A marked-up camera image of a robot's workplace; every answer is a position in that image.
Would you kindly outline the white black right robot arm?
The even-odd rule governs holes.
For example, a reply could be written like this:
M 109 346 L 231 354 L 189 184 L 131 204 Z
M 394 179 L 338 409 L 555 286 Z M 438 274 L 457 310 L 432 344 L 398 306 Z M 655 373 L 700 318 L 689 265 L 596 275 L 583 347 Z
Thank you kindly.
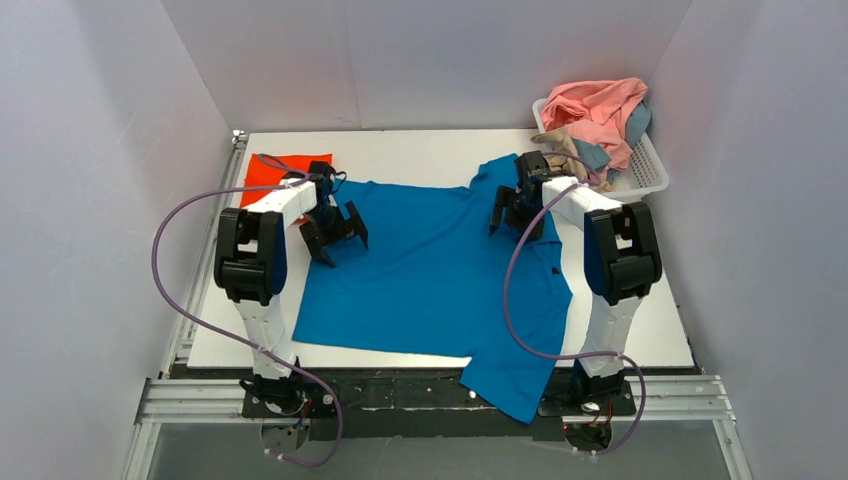
M 650 208 L 643 202 L 608 198 L 574 177 L 531 179 L 520 187 L 501 186 L 495 195 L 490 230 L 510 220 L 522 235 L 506 273 L 513 273 L 530 235 L 553 211 L 584 236 L 583 271 L 592 292 L 590 320 L 573 360 L 571 398 L 602 401 L 624 389 L 624 350 L 642 299 L 662 277 L 662 260 Z

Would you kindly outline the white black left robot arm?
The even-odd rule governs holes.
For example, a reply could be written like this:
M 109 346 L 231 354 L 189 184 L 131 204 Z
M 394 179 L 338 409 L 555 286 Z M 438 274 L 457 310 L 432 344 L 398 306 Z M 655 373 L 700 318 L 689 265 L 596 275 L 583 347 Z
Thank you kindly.
M 283 405 L 301 395 L 290 378 L 298 360 L 282 318 L 287 228 L 298 223 L 311 258 L 329 267 L 336 265 L 330 247 L 368 240 L 354 203 L 335 202 L 340 184 L 334 174 L 284 179 L 259 201 L 219 216 L 214 280 L 234 303 L 253 345 L 253 375 L 241 385 L 260 401 Z

